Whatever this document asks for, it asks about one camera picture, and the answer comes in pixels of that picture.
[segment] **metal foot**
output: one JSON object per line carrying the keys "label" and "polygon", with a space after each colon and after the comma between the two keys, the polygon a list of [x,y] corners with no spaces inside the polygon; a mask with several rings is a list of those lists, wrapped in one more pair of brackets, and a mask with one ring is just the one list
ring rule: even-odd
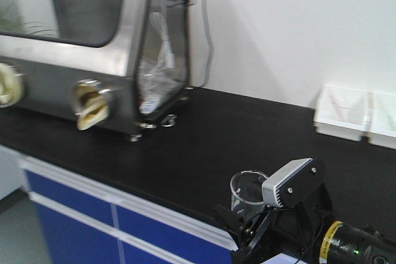
{"label": "metal foot", "polygon": [[128,135],[127,139],[129,142],[138,142],[140,139],[142,139],[143,135],[142,134],[132,134]]}
{"label": "metal foot", "polygon": [[169,114],[167,115],[162,121],[161,121],[161,126],[162,127],[173,127],[176,124],[176,118],[177,115],[175,114]]}

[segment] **glass beaker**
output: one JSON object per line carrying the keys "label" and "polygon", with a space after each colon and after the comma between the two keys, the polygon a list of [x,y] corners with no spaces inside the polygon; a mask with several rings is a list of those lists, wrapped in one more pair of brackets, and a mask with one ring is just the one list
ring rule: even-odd
{"label": "glass beaker", "polygon": [[245,222],[265,208],[261,185],[266,179],[268,176],[254,170],[241,171],[231,179],[231,211],[241,215]]}

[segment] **glass panel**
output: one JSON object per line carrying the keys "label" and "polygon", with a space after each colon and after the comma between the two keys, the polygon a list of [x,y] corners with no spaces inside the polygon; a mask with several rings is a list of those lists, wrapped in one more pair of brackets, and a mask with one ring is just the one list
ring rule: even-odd
{"label": "glass panel", "polygon": [[0,32],[90,46],[110,41],[122,0],[0,0]]}
{"label": "glass panel", "polygon": [[151,114],[187,80],[184,0],[151,0],[139,66],[140,111]]}

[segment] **black countertop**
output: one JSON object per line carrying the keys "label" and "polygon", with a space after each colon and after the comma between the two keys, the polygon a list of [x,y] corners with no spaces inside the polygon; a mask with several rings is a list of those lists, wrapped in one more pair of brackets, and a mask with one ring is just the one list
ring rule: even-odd
{"label": "black countertop", "polygon": [[0,144],[215,224],[238,171],[273,174],[290,160],[320,158],[337,218],[396,237],[396,150],[317,134],[314,111],[211,90],[191,92],[172,128],[138,143],[101,128],[31,111],[0,110]]}

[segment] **glove box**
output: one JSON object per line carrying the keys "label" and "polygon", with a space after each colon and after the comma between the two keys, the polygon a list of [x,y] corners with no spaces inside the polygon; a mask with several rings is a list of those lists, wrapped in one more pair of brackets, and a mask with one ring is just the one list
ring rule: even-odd
{"label": "glove box", "polygon": [[0,0],[0,106],[137,135],[189,84],[186,0]]}

